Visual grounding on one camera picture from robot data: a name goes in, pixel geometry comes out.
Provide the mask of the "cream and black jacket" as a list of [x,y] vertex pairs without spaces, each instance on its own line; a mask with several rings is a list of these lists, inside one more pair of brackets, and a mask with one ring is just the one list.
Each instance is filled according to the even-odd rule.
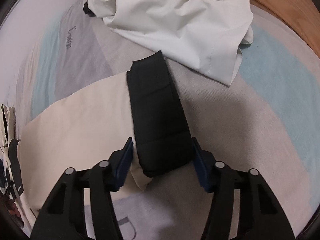
[[114,199],[191,162],[189,127],[161,52],[53,103],[22,129],[18,159],[29,207],[39,211],[66,168],[89,169],[128,138],[134,157]]

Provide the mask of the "white garment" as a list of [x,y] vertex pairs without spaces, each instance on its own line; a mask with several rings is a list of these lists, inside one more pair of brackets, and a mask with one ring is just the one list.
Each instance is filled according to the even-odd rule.
[[253,42],[249,0],[87,0],[94,16],[124,38],[226,86]]

